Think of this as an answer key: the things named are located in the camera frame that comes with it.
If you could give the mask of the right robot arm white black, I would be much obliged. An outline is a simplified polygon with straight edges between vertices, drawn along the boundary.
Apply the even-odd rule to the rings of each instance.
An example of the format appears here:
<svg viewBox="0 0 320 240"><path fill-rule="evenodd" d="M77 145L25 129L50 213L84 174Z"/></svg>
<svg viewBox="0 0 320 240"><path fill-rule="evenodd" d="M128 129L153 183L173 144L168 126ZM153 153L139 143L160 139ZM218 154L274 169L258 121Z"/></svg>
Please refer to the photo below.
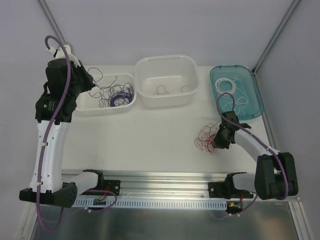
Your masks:
<svg viewBox="0 0 320 240"><path fill-rule="evenodd" d="M213 140L217 149L240 146L255 161L255 173L229 173L220 195L225 199L238 196L242 191L256 193L262 200L285 200L299 192L294 156L270 147L253 132L247 123L240 123L234 111L220 115L221 124Z"/></svg>

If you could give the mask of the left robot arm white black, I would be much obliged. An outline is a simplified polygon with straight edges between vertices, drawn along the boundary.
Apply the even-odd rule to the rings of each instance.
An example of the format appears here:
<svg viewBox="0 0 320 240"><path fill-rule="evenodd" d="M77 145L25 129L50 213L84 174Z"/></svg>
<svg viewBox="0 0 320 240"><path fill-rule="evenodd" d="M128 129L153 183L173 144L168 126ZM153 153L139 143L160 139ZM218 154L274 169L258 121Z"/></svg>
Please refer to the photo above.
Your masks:
<svg viewBox="0 0 320 240"><path fill-rule="evenodd" d="M83 64L70 63L71 75L67 94L57 115L55 110L63 95L68 67L63 58L51 60L45 69L47 81L44 91L35 104L38 147L36 163L29 187L19 192L24 202L70 208L78 195L92 192L95 195L105 190L103 173L85 169L81 174L62 178L62 160L67 131L70 127L76 100L81 93L95 85L93 77Z"/></svg>

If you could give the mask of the teal transparent plastic tray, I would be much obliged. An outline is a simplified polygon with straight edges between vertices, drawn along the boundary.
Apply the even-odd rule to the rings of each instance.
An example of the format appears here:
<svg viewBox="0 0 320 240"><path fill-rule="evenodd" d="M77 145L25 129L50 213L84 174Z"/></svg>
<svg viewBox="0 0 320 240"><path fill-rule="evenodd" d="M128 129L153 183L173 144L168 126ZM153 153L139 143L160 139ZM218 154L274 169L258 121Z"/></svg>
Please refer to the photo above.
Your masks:
<svg viewBox="0 0 320 240"><path fill-rule="evenodd" d="M264 104L253 73L242 65L219 65L209 73L219 110L234 111L240 121L252 120L264 111Z"/></svg>

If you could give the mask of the white perforated basket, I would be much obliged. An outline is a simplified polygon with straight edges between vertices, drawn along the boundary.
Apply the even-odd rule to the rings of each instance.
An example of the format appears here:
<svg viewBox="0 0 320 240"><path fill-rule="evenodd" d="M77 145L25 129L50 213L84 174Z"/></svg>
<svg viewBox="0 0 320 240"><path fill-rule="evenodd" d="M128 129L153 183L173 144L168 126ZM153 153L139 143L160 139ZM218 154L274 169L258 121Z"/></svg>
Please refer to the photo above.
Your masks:
<svg viewBox="0 0 320 240"><path fill-rule="evenodd" d="M129 111L137 99L135 79L128 73L94 74L93 87L76 100L76 112L104 116Z"/></svg>

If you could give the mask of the white plastic tub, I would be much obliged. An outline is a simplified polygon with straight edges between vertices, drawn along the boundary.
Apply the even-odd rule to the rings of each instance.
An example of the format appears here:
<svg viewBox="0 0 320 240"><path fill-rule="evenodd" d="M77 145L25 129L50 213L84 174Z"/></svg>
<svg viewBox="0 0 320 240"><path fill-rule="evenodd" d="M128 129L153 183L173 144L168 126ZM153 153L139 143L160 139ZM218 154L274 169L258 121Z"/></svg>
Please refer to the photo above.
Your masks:
<svg viewBox="0 0 320 240"><path fill-rule="evenodd" d="M135 65L135 88L149 108L187 105L200 88L197 65L187 55L145 57Z"/></svg>

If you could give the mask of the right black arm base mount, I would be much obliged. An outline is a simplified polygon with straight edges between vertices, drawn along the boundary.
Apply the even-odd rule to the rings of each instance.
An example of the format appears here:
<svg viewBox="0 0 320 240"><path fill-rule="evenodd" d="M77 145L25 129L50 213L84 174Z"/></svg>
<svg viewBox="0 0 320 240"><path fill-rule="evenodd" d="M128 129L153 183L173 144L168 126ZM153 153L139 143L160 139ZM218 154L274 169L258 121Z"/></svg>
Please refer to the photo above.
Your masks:
<svg viewBox="0 0 320 240"><path fill-rule="evenodd" d="M252 199L254 195L247 190L236 189L234 186L230 186L225 182L209 182L208 194L210 198L222 198L226 200L230 199Z"/></svg>

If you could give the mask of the left aluminium frame post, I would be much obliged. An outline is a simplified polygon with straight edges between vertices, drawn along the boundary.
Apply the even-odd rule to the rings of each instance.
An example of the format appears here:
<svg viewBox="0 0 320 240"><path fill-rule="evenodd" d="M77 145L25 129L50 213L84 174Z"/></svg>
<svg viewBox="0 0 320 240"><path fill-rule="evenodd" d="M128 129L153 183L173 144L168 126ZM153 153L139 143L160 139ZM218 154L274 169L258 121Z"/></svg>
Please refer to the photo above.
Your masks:
<svg viewBox="0 0 320 240"><path fill-rule="evenodd" d="M52 11L49 8L49 5L47 4L47 1L46 0L36 0L36 2L38 3L40 9L42 10L43 15L44 15L46 21L48 22L50 28L52 29L54 36L57 37L63 44L67 44L67 45L71 46L70 43L66 41L60 27L57 24L57 21L55 20L55 17L53 15Z"/></svg>

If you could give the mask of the aluminium frame post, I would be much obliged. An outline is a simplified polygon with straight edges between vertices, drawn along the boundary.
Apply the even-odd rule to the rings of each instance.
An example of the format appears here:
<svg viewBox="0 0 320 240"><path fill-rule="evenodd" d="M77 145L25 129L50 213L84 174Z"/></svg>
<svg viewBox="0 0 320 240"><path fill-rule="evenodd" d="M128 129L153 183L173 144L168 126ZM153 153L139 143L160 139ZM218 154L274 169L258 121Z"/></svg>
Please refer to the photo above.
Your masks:
<svg viewBox="0 0 320 240"><path fill-rule="evenodd" d="M264 50L262 51L262 54L260 55L260 57L258 58L258 61L256 62L256 64L254 65L254 67L252 69L252 74L254 76L257 75L258 71L260 70L260 68L262 67L264 62L266 61L268 55L273 50L275 44L277 43L278 39L280 38L280 36L283 32L283 30L287 26L289 20L291 19L291 17L293 16L295 11L297 10L300 3L301 3L301 0L292 0L290 2L290 5L288 6L287 10L283 14L280 22L278 23L277 27L275 28L275 30L273 32L271 38L269 39Z"/></svg>
<svg viewBox="0 0 320 240"><path fill-rule="evenodd" d="M67 44L67 45L71 46L70 43L66 41L60 27L57 24L57 21L55 20L55 17L53 15L52 11L49 8L49 5L47 4L47 1L46 0L36 0L36 2L38 3L40 9L42 10L43 15L44 15L46 21L48 22L50 28L52 29L54 36L57 37L63 44Z"/></svg>

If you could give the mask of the aluminium mounting rail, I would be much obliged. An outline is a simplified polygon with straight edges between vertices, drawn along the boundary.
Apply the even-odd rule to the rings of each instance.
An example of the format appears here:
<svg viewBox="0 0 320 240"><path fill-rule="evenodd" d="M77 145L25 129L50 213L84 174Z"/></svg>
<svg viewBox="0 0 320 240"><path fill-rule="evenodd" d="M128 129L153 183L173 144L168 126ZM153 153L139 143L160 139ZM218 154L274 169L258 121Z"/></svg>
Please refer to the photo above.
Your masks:
<svg viewBox="0 0 320 240"><path fill-rule="evenodd" d="M120 180L120 196L129 198L208 199L208 183L229 173L139 172L104 170L105 180Z"/></svg>

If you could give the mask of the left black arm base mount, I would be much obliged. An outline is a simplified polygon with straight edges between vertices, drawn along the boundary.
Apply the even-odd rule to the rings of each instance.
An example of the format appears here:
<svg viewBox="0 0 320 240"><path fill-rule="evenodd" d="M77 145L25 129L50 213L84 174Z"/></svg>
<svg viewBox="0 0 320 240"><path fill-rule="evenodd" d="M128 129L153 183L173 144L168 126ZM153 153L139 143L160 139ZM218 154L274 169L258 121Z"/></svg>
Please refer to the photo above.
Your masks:
<svg viewBox="0 0 320 240"><path fill-rule="evenodd" d="M116 196L120 195L121 181L120 180L104 180L105 190L114 193Z"/></svg>

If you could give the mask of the right aluminium frame post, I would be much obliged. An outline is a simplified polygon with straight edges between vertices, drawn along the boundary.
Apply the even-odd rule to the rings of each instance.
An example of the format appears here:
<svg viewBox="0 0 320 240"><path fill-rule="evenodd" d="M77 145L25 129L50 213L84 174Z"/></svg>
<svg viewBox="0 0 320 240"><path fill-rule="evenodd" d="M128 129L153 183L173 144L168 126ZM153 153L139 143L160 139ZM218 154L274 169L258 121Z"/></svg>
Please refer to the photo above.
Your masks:
<svg viewBox="0 0 320 240"><path fill-rule="evenodd" d="M260 68L262 67L264 62L266 61L268 55L273 50L275 44L277 43L278 39L280 38L280 36L283 32L283 30L287 26L289 20L291 19L291 17L293 16L295 11L297 10L300 3L301 3L301 0L292 0L290 2L290 5L288 6L287 10L283 14L280 22L278 23L277 27L275 28L275 30L273 32L271 38L269 39L264 50L262 51L262 54L260 55L260 57L258 58L258 61L256 62L256 64L254 65L254 67L252 69L252 74L254 76L257 75L258 71L260 70Z"/></svg>

